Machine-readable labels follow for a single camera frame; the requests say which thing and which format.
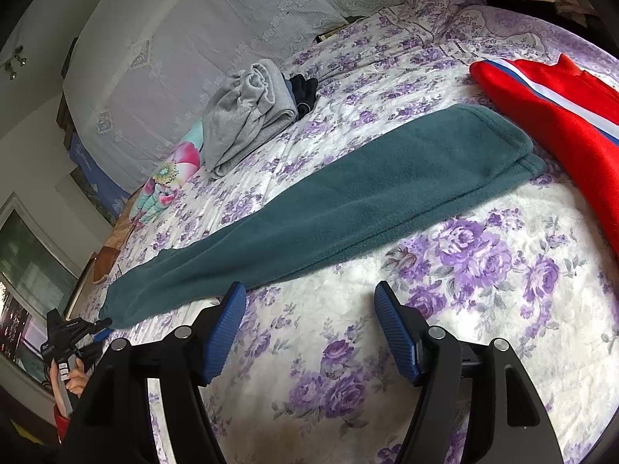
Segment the red jacket sleeve forearm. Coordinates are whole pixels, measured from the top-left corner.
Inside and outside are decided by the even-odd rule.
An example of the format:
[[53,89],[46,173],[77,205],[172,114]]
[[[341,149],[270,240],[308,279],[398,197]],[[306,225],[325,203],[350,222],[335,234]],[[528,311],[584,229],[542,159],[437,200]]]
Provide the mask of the red jacket sleeve forearm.
[[62,415],[56,404],[53,406],[53,419],[55,420],[56,430],[58,431],[59,442],[62,443],[67,433],[69,419]]

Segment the person's left hand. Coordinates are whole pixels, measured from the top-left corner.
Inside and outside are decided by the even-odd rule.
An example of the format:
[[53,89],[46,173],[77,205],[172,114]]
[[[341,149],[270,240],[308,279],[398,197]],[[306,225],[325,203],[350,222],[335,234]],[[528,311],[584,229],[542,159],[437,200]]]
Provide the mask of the person's left hand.
[[60,381],[59,369],[55,362],[51,363],[50,367],[50,382],[53,388],[53,397],[56,401],[56,407],[62,417],[67,418],[67,409],[62,396],[62,387],[68,393],[74,394],[80,398],[89,380],[89,375],[85,371],[84,363],[80,358],[75,360],[75,367],[68,373],[67,381]]

